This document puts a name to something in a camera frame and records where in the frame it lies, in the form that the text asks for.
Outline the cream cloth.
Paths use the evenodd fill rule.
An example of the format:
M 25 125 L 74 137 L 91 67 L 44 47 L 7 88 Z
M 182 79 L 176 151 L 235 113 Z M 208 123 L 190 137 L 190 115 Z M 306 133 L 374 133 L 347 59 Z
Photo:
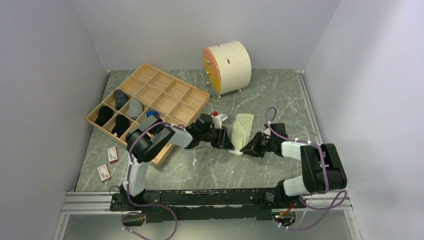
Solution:
M 230 153 L 237 156 L 243 155 L 241 149 L 250 141 L 254 117 L 255 116 L 250 113 L 239 113 L 235 116 L 230 136 L 230 141 L 234 146 L 234 150 L 229 150 Z

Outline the blue underwear white trim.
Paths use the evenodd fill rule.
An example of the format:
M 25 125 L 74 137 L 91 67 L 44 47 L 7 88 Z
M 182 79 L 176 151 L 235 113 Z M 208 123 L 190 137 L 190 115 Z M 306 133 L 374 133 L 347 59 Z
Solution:
M 152 115 L 157 115 L 157 116 L 159 116 L 160 114 L 159 114 L 157 111 L 155 111 L 155 110 L 149 110 L 149 111 L 147 111 L 147 112 L 145 113 L 145 115 L 146 115 L 146 117 L 148 118 L 148 117 L 150 117 L 150 116 L 152 116 Z

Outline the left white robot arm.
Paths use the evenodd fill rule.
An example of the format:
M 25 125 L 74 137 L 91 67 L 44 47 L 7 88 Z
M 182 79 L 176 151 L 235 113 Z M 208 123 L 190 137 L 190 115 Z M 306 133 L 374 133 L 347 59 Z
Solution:
M 184 126 L 166 122 L 158 114 L 151 114 L 130 131 L 125 138 L 128 171 L 126 180 L 120 186 L 124 205 L 130 210 L 137 210 L 144 204 L 148 165 L 168 144 L 190 150 L 200 142 L 206 142 L 216 149 L 234 150 L 227 129 L 222 125 L 227 118 L 223 113 L 202 113 L 189 126 Z

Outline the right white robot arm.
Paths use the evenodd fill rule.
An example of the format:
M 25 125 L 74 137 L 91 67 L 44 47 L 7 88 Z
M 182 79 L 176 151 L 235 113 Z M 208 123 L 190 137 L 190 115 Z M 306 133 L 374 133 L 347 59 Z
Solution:
M 284 123 L 266 124 L 265 130 L 257 132 L 240 151 L 252 157 L 262 158 L 265 153 L 274 153 L 300 161 L 301 175 L 281 180 L 275 188 L 275 202 L 282 208 L 288 207 L 296 196 L 342 190 L 347 186 L 347 176 L 336 146 L 289 140 Z

